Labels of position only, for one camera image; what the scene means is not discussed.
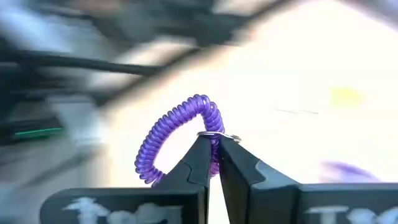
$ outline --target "green light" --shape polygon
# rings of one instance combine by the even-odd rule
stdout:
[[[21,131],[21,132],[15,133],[15,135],[23,136],[26,134],[33,134],[36,136],[36,134],[39,134],[39,135],[47,134],[48,132],[51,132],[51,131],[61,131],[61,130],[62,130],[62,128],[46,128],[46,129],[39,129],[39,130],[34,130],[34,131]]]

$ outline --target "metal ring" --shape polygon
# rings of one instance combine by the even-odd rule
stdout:
[[[219,134],[219,135],[224,136],[224,137],[229,138],[229,139],[233,139],[237,143],[242,141],[242,139],[239,136],[229,135],[229,134],[221,133],[221,132],[218,132],[218,131],[200,131],[200,132],[198,132],[198,136],[214,136],[216,134]]]

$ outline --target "blurred background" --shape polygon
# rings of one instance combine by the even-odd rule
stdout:
[[[150,6],[144,2],[2,0],[2,47],[162,65],[198,43],[158,34],[153,27],[184,27],[181,21],[187,18],[168,16],[160,1]],[[221,1],[212,10],[249,15],[267,3],[272,4]],[[62,80],[73,94],[51,91],[45,94],[50,106],[21,100],[7,111],[9,122],[38,119],[50,110],[67,128],[52,138],[1,146],[0,216],[39,223],[42,202],[72,187],[148,187],[134,172],[140,145],[163,114],[194,94],[208,95],[218,105],[226,132],[240,136],[243,147],[299,182],[345,181],[338,170],[325,166],[329,162],[351,164],[377,180],[395,182],[396,21],[396,1],[295,0],[236,30],[237,38],[228,44],[194,55],[146,82],[140,81],[142,75],[33,69],[33,62],[26,63],[21,74],[28,73],[30,81],[24,90],[45,74],[46,83]],[[6,101],[15,92],[7,86],[16,86],[9,84],[7,71],[18,67],[8,55],[0,56]],[[16,58],[28,62],[21,55]],[[116,96],[130,82],[140,85]],[[112,100],[99,107],[87,92],[106,93]],[[29,90],[27,95],[35,94],[42,93]],[[171,170],[202,130],[201,118],[176,130],[156,166]],[[210,223],[227,223],[218,177],[211,183],[210,211],[215,208]]]

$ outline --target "yellow sticker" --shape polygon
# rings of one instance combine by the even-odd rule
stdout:
[[[353,88],[330,88],[330,106],[332,108],[355,108],[361,106],[362,102],[362,94]]]

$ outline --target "purple coil keychain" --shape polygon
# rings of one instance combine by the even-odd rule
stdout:
[[[165,176],[165,173],[154,166],[156,156],[163,143],[173,133],[173,131],[188,121],[191,121],[198,114],[201,114],[203,117],[207,132],[219,134],[224,133],[224,124],[221,119],[220,111],[217,109],[217,105],[214,102],[211,102],[206,95],[195,95],[193,97],[189,97],[187,101],[174,107],[155,123],[140,147],[134,164],[136,165],[136,172],[139,174],[139,178],[144,180],[146,184],[153,182],[152,185],[155,185]],[[210,136],[211,176],[214,176],[219,172],[219,134],[213,134]]]

